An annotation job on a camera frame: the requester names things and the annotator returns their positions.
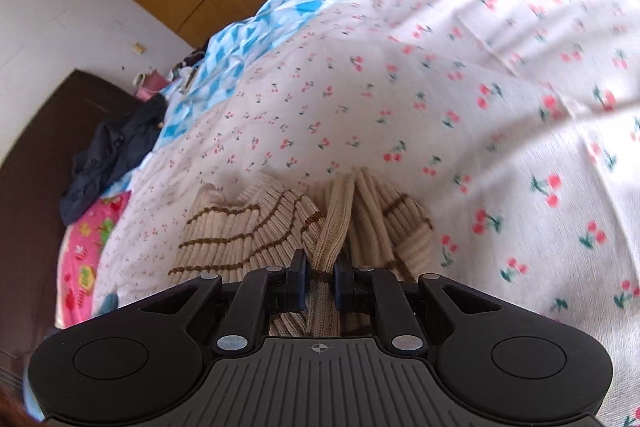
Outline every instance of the white wall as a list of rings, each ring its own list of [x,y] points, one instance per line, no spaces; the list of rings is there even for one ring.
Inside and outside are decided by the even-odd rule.
[[[74,68],[131,91],[138,72],[165,73],[189,52],[132,0],[0,0],[0,162]]]

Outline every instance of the ribbed plastic surface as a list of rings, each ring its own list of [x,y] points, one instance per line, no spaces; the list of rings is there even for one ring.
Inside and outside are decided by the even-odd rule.
[[[167,363],[179,363],[180,357]],[[489,427],[460,407],[418,360],[373,339],[277,339],[215,363],[200,389],[144,427]],[[572,425],[596,427],[593,418]]]

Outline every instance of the white bedsheet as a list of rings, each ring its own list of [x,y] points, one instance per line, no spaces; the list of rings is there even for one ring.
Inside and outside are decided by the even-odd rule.
[[[247,71],[156,153],[95,300],[164,289],[200,186],[229,198],[367,165],[442,236],[432,270],[607,347],[606,425],[640,405],[639,0],[355,0]]]

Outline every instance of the hair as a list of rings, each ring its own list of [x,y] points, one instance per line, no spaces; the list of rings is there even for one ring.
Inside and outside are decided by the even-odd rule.
[[[8,389],[0,386],[0,427],[39,427]]]

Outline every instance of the cloth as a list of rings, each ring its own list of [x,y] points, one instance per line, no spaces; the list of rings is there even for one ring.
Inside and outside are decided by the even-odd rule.
[[[367,169],[311,187],[309,196],[259,174],[236,201],[226,202],[212,185],[200,189],[169,270],[170,283],[200,273],[240,281],[260,267],[289,266],[295,251],[304,248],[319,275],[311,282],[308,313],[304,323],[278,317],[272,330],[335,337],[340,324],[329,281],[345,241],[354,266],[385,267],[412,282],[424,272],[435,244],[425,209]]]
[[[94,317],[98,317],[99,315],[105,315],[107,313],[116,311],[118,309],[118,294],[110,293],[102,302],[102,305],[95,312]]]
[[[38,404],[36,396],[33,394],[29,382],[29,365],[26,365],[22,373],[22,402],[26,413],[38,422],[44,422],[44,413]]]
[[[178,63],[168,76],[175,83],[162,90],[170,103],[154,151],[185,134],[206,110],[228,100],[249,66],[337,1],[268,0],[254,17],[230,24],[212,36],[204,45],[204,54],[202,47],[198,48]],[[180,87],[196,65],[202,67],[183,95]],[[124,174],[103,195],[114,196],[128,190],[131,176],[132,172]]]
[[[56,327],[68,328],[92,317],[92,294],[104,245],[131,193],[100,198],[67,227],[60,247],[57,272]]]
[[[74,157],[73,181],[60,201],[66,226],[82,217],[100,194],[137,167],[160,134],[166,100],[156,94],[131,114],[104,121],[89,149]]]
[[[200,185],[257,171],[301,192],[353,166],[410,194],[424,271],[578,327],[609,351],[600,410],[640,403],[638,0],[343,0],[157,151],[100,260],[96,298],[170,284]]]

